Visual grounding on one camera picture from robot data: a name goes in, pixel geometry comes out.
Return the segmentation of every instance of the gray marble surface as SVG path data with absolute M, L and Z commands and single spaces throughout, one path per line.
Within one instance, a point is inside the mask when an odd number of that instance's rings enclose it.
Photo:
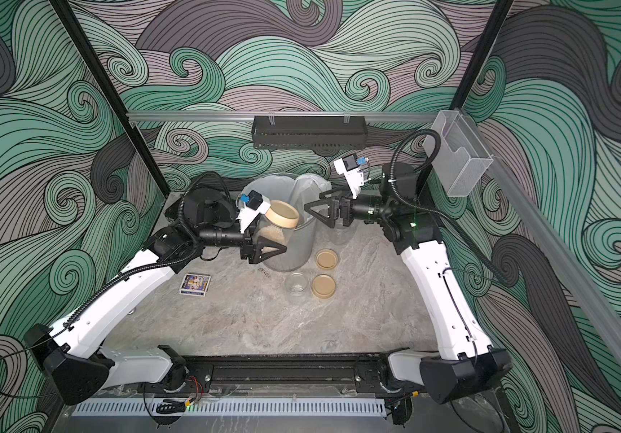
M 318 224 L 313 255 L 300 269 L 310 280 L 332 275 L 337 289 L 330 299 L 309 291 L 301 305 L 293 305 L 284 293 L 286 273 L 248 264 L 237 249 L 225 249 L 214 261 L 193 260 L 159 286 L 109 334 L 106 345 L 168 344 L 183 355 L 437 350 L 419 289 L 392 244 L 378 225 L 354 224 L 356 235 L 344 246 L 332 245 L 329 230 Z M 321 248 L 340 256 L 336 269 L 322 272 L 316 266 L 313 258 Z M 204 255 L 215 252 L 206 248 Z M 211 275 L 207 296 L 178 293 L 186 273 Z

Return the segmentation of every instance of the clear plastic container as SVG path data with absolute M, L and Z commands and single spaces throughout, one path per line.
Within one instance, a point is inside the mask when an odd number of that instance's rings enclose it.
M 295 305 L 302 304 L 309 298 L 308 286 L 310 282 L 308 276 L 303 272 L 292 272 L 284 280 L 284 294 L 290 303 Z
M 433 169 L 448 197 L 466 197 L 493 162 L 479 128 L 470 116 L 442 110 L 433 129 L 441 135 L 441 149 L 433 160 Z M 423 149 L 431 154 L 434 145 L 435 141 L 428 137 Z
M 345 227 L 344 225 L 342 225 L 341 220 L 337 220 L 335 223 L 335 228 L 332 229 L 332 233 L 330 234 L 330 242 L 335 245 L 348 244 L 351 238 L 353 238 L 354 234 L 356 233 L 357 228 L 357 221 L 352 221 L 349 227 Z

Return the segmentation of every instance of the plastic cup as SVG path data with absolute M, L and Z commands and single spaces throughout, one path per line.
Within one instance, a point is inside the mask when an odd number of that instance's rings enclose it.
M 349 227 L 342 225 L 341 220 L 335 222 L 335 228 L 330 235 L 330 242 L 334 245 L 346 245 L 353 238 L 356 229 L 358 228 L 358 222 L 352 221 Z
M 284 280 L 284 292 L 289 302 L 299 305 L 308 299 L 310 281 L 303 272 L 292 272 Z

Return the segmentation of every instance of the clear acrylic holder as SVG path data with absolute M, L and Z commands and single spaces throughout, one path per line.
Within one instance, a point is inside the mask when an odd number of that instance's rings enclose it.
M 449 197 L 466 197 L 493 162 L 479 128 L 470 116 L 451 110 L 440 111 L 432 128 L 441 135 L 433 169 Z M 424 143 L 427 154 L 433 147 L 431 139 Z

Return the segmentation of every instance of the black cable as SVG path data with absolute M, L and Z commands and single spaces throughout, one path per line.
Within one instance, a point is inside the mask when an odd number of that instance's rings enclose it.
M 486 255 L 483 252 L 481 252 L 481 250 L 476 245 L 474 240 L 469 236 L 469 234 L 466 231 L 464 231 L 464 229 L 462 229 L 460 227 L 459 224 L 457 224 L 457 221 L 454 218 L 452 218 L 447 213 L 445 213 L 445 212 L 443 212 L 440 209 L 437 209 L 435 207 L 422 206 L 420 204 L 410 202 L 409 200 L 407 200 L 404 197 L 402 197 L 400 195 L 399 191 L 397 190 L 397 182 L 395 180 L 395 165 L 397 164 L 397 156 L 399 156 L 399 152 L 402 150 L 402 148 L 404 148 L 409 143 L 410 140 L 412 140 L 415 137 L 421 136 L 421 135 L 430 135 L 430 136 L 432 136 L 435 139 L 436 142 L 435 142 L 435 147 L 433 148 L 433 152 L 431 152 L 431 155 L 427 158 L 426 162 L 424 162 L 423 165 L 419 168 L 420 170 L 421 169 L 425 169 L 426 167 L 431 165 L 433 163 L 433 161 L 436 159 L 436 156 L 438 155 L 438 152 L 440 151 L 441 137 L 440 137 L 440 134 L 438 134 L 434 130 L 418 130 L 418 131 L 414 131 L 413 133 L 409 134 L 407 136 L 407 138 L 402 140 L 402 142 L 399 143 L 397 145 L 397 147 L 395 148 L 395 152 L 392 154 L 392 159 L 390 160 L 390 171 L 389 171 L 389 177 L 388 177 L 387 181 L 390 184 L 390 188 L 392 189 L 392 195 L 394 195 L 394 197 L 402 204 L 406 204 L 407 206 L 411 206 L 414 209 L 419 210 L 419 211 L 434 213 L 434 214 L 440 216 L 441 218 L 445 219 L 446 221 L 450 222 L 450 224 L 453 226 L 454 230 L 462 237 L 462 240 L 464 240 L 464 243 L 467 244 L 469 249 L 472 250 L 472 253 L 474 253 L 474 255 L 476 255 L 477 258 L 486 267 L 488 267 L 488 269 L 493 273 L 493 275 L 495 275 L 496 278 L 503 285 L 505 285 L 505 281 L 506 280 L 505 280 L 505 277 L 504 277 L 503 273 L 500 272 L 500 270 L 493 263 L 491 263 L 491 261 L 488 259 L 488 257 L 486 257 Z
M 63 328 L 63 329 L 61 329 L 61 331 L 60 331 L 60 332 L 56 333 L 55 335 L 52 335 L 51 337 L 48 337 L 46 340 L 44 340 L 44 341 L 42 341 L 42 342 L 40 342 L 40 343 L 34 344 L 33 346 L 30 346 L 30 347 L 28 347 L 28 348 L 26 348 L 26 349 L 22 349 L 21 351 L 15 351 L 15 352 L 12 352 L 12 353 L 8 353 L 7 355 L 1 356 L 1 357 L 0 357 L 0 362 L 1 362 L 2 360 L 4 360 L 5 358 L 10 358 L 11 356 L 17 355 L 17 354 L 19 354 L 19 353 L 24 353 L 24 352 L 30 351 L 30 350 L 34 349 L 35 347 L 39 347 L 39 346 L 41 346 L 42 344 L 46 344 L 47 342 L 49 342 L 49 341 L 53 340 L 54 338 L 56 338 L 57 336 L 59 336 L 60 334 L 62 334 L 63 332 L 65 332 L 66 330 L 67 330 L 67 328 Z M 5 396 L 5 397 L 10 397 L 10 398 L 22 398 L 22 399 L 24 399 L 24 398 L 42 398 L 42 397 L 51 397 L 51 396 L 53 396 L 53 395 L 57 395 L 57 393 L 55 393 L 55 392 L 53 392 L 53 393 L 51 393 L 51 394 L 40 394 L 40 395 L 12 395 L 12 394 L 8 394 L 8 393 L 6 393 L 5 391 L 1 391 L 1 390 L 0 390 L 0 394 L 1 394 L 1 395 L 3 395 L 3 396 Z
M 157 413 L 160 415 L 180 414 L 185 412 L 185 402 L 167 398 L 157 406 Z
M 462 325 L 464 325 L 464 329 L 469 334 L 469 339 L 472 342 L 472 346 L 474 346 L 474 366 L 476 367 L 477 361 L 479 360 L 479 352 L 477 351 L 477 343 L 474 341 L 474 335 L 472 335 L 472 331 L 469 329 L 467 322 L 464 321 L 464 317 L 462 317 L 462 313 L 459 311 L 459 308 L 457 307 L 457 302 L 454 301 L 453 293 L 451 292 L 450 286 L 448 285 L 448 280 L 445 279 L 445 271 L 443 271 L 443 273 L 440 275 L 441 275 L 441 278 L 443 279 L 443 282 L 445 283 L 445 288 L 448 289 L 448 294 L 450 295 L 450 300 L 453 302 L 454 309 L 457 311 L 457 315 L 459 316 L 459 319 L 462 320 Z
M 371 177 L 371 161 L 370 159 L 366 159 L 366 165 L 368 166 L 368 168 L 366 170 L 361 170 L 362 172 L 364 172 L 364 177 L 365 178 L 370 178 Z
M 200 183 L 200 180 L 202 180 L 203 178 L 205 178 L 207 176 L 214 176 L 214 177 L 220 179 L 220 181 L 222 182 L 222 185 L 225 188 L 225 192 L 229 195 L 229 189 L 226 188 L 226 184 L 224 183 L 224 179 L 222 179 L 222 177 L 219 176 L 219 173 L 217 173 L 215 171 L 206 171 L 206 172 L 203 172 L 202 174 L 200 174 L 198 177 L 194 178 L 193 182 L 191 182 L 190 186 L 188 187 L 186 192 L 183 194 L 183 196 L 188 195 L 193 190 L 193 188 Z M 152 270 L 152 269 L 158 269 L 160 267 L 174 266 L 175 264 L 188 263 L 190 260 L 192 260 L 192 258 L 195 257 L 195 255 L 198 253 L 198 249 L 200 248 L 201 239 L 198 238 L 197 235 L 195 235 L 195 232 L 193 231 L 193 229 L 186 223 L 185 216 L 184 216 L 184 208 L 185 208 L 185 200 L 180 200 L 180 203 L 178 204 L 178 213 L 177 213 L 178 214 L 178 218 L 177 218 L 178 224 L 180 224 L 180 226 L 183 228 L 183 230 L 186 232 L 188 237 L 191 238 L 191 240 L 193 242 L 193 247 L 192 247 L 191 251 L 185 257 L 177 258 L 177 259 L 174 259 L 174 260 L 171 260 L 171 261 L 145 264 L 143 266 L 138 266 L 138 267 L 135 267 L 135 268 L 133 268 L 133 269 L 131 269 L 129 271 L 126 271 L 123 274 L 116 275 L 116 277 L 114 277 L 112 280 L 108 281 L 106 284 L 101 286 L 101 288 L 99 290 L 97 290 L 89 299 L 84 301 L 81 304 L 81 306 L 78 307 L 73 312 L 73 314 L 63 324 L 63 326 L 66 327 L 66 328 L 69 328 L 73 323 L 77 322 L 77 320 L 80 318 L 82 313 L 85 312 L 85 310 L 87 310 L 87 308 L 90 305 L 92 305 L 94 303 L 94 301 L 96 301 L 102 294 L 106 293 L 107 290 L 111 289 L 114 285 L 120 283 L 121 281 L 124 281 L 129 276 L 132 276 L 132 275 L 135 275 L 135 274 L 139 274 L 139 273 L 144 272 L 144 271 L 149 271 L 149 270 Z
M 147 414 L 152 419 L 152 421 L 157 423 L 157 428 L 159 428 L 161 423 L 154 415 L 152 415 L 152 412 L 149 410 L 149 406 L 147 405 L 147 397 L 145 396 L 146 394 L 147 394 L 147 382 L 142 382 L 142 403 L 144 403 L 144 409 L 147 411 Z
M 496 409 L 496 406 L 494 406 L 493 403 L 491 403 L 490 400 L 488 400 L 488 398 L 484 397 L 481 394 L 474 394 L 474 395 L 478 395 L 479 397 L 483 398 L 485 401 L 487 401 L 488 404 L 490 404 L 490 406 L 493 408 L 493 410 L 496 411 L 496 413 L 498 415 L 498 419 L 500 420 L 500 431 L 496 432 L 496 433 L 503 433 L 503 432 L 505 432 L 505 421 L 503 420 L 503 414 L 501 414 L 500 411 L 498 409 Z M 472 401 L 474 403 L 478 404 L 480 407 L 484 407 L 478 401 L 474 400 L 473 398 L 471 398 L 471 399 L 472 399 Z M 464 418 L 462 418 L 462 416 L 459 414 L 459 412 L 454 408 L 454 404 L 453 404 L 452 401 L 450 402 L 450 407 L 453 408 L 453 412 L 454 412 L 455 415 L 457 415 L 457 418 L 459 418 L 459 420 L 461 420 L 467 427 L 471 428 L 472 430 L 474 430 L 477 433 L 489 433 L 489 432 L 484 432 L 482 430 L 479 430 L 476 427 L 474 427 L 473 425 L 471 425 L 470 423 L 466 422 L 464 420 Z
M 217 173 L 216 171 L 206 171 L 206 172 L 203 172 L 202 174 L 214 176 L 215 178 L 219 179 L 219 183 L 221 184 L 222 189 L 224 190 L 224 194 L 226 194 L 226 197 L 229 199 L 229 201 L 231 201 L 231 193 L 229 192 L 229 188 L 226 186 L 226 182 L 224 181 L 224 178 L 222 178 L 219 173 Z
M 217 250 L 217 254 L 214 255 L 214 257 L 212 258 L 204 258 L 202 257 L 202 255 L 200 256 L 200 259 L 203 262 L 211 262 L 212 260 L 214 260 L 215 258 L 217 258 L 217 256 L 219 255 L 219 253 L 223 250 L 223 249 L 227 249 L 228 247 L 219 247 L 219 249 Z

